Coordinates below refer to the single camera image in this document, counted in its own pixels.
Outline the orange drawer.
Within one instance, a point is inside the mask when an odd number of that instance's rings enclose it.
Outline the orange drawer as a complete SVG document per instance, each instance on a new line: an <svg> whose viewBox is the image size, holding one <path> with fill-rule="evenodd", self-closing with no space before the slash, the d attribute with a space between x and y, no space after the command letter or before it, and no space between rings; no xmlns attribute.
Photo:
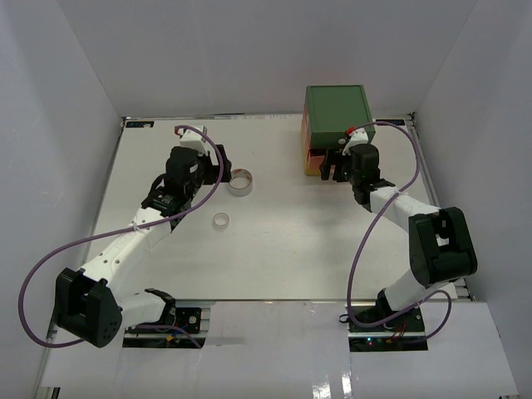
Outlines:
<svg viewBox="0 0 532 399"><path fill-rule="evenodd" d="M309 149L307 163L310 168L318 168L324 161L327 151L325 149Z"/></svg>

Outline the green drawer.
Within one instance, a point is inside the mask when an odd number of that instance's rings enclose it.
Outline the green drawer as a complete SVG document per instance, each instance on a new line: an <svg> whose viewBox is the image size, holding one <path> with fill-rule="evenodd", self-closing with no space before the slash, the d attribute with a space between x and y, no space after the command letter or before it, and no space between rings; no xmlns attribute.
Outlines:
<svg viewBox="0 0 532 399"><path fill-rule="evenodd" d="M349 140L355 136L357 131L347 135L345 132L312 133L308 139L308 146L311 149L341 148L340 140Z"/></svg>

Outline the large tape roll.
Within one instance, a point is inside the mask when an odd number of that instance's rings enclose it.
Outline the large tape roll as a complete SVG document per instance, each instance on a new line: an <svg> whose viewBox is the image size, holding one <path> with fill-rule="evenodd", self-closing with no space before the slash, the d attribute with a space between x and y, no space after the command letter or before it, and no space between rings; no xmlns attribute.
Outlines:
<svg viewBox="0 0 532 399"><path fill-rule="evenodd" d="M253 176L248 170L238 168L231 171L231 176L228 183L228 191L231 195L236 197L244 197L249 195L252 190Z"/></svg>

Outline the small clear tape roll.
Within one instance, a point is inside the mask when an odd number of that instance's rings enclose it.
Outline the small clear tape roll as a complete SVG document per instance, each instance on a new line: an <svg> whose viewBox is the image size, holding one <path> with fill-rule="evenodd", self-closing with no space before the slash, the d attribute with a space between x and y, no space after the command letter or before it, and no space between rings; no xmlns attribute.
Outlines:
<svg viewBox="0 0 532 399"><path fill-rule="evenodd" d="M220 212L214 215L212 223L215 229L226 229L230 225L230 217Z"/></svg>

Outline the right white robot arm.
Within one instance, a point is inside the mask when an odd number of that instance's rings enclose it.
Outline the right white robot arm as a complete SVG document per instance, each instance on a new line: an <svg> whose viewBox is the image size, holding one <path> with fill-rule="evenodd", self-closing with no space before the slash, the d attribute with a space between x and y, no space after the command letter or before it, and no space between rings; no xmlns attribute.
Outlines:
<svg viewBox="0 0 532 399"><path fill-rule="evenodd" d="M406 313L448 283L474 274L478 262L464 213L412 198L382 178L379 161L379 151L371 144L329 150L320 177L348 182L359 205L376 220L385 218L408 235L408 270L379 292L371 308L360 313L347 309L351 324L392 332L405 322Z"/></svg>

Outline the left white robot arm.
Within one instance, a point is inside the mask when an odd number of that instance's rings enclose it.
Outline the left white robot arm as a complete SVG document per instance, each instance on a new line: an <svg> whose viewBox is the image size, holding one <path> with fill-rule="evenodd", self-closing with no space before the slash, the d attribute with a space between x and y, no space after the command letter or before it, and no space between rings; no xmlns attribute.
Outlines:
<svg viewBox="0 0 532 399"><path fill-rule="evenodd" d="M155 178L131 221L132 230L119 234L95 258L77 271L65 268L57 277L52 321L95 347L110 343L122 328L149 324L165 332L175 324L175 299L155 288L121 298L119 291L140 261L184 218L199 189L231 179L231 162L217 145L221 165L209 155L176 146Z"/></svg>

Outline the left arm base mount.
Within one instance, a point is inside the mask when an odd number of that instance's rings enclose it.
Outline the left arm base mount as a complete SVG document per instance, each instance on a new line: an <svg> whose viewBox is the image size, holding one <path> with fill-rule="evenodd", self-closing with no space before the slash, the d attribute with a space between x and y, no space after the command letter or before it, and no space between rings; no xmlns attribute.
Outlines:
<svg viewBox="0 0 532 399"><path fill-rule="evenodd" d="M144 349L200 349L204 346L208 323L202 320L202 308L176 308L161 323L148 328L128 328L122 347Z"/></svg>

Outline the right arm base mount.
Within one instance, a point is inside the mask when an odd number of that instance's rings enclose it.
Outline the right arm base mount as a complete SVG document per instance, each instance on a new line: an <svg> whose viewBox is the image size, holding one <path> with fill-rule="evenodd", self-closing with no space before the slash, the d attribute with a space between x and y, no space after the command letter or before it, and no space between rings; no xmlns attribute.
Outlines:
<svg viewBox="0 0 532 399"><path fill-rule="evenodd" d="M347 313L340 315L338 321L347 326L351 353L428 350L425 324L419 308L372 328L359 327Z"/></svg>

